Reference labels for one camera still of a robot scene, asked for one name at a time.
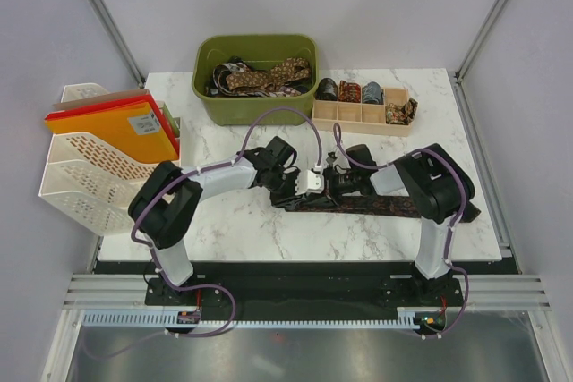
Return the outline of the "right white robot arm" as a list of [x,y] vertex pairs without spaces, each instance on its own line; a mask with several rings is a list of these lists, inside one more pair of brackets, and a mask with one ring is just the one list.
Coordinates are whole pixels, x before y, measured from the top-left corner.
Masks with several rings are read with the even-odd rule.
[[380,216],[422,220],[412,298],[431,304],[442,294],[441,277],[453,270],[451,247],[458,224],[479,214],[471,200],[475,186],[469,176],[434,143],[377,166],[365,145],[342,152],[349,167],[327,168],[326,195],[346,212],[370,210]]

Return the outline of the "dark paisley tie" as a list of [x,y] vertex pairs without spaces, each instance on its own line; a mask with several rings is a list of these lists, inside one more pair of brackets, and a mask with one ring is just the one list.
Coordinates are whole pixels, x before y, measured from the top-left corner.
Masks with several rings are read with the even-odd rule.
[[420,219],[420,211],[412,198],[407,196],[342,196],[329,199],[318,194],[279,197],[270,195],[273,208],[294,213],[331,213],[369,216],[393,216]]

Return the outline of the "gold floral tie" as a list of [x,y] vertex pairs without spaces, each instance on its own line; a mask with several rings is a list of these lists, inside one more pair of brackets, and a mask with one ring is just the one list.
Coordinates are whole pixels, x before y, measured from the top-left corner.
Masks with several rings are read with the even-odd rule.
[[386,123],[392,125],[410,125],[417,112],[418,102],[410,98],[403,105],[389,103],[386,106]]

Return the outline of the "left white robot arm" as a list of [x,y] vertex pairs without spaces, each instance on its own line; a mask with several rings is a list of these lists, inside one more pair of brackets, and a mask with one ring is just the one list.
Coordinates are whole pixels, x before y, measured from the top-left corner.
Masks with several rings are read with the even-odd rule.
[[166,295],[186,304],[196,294],[193,266],[184,245],[200,203],[206,199],[253,187],[279,191],[287,184],[289,162],[296,150],[275,136],[265,147],[246,149],[207,166],[183,169],[171,161],[159,163],[128,206],[133,230],[142,239],[159,273],[166,281]]

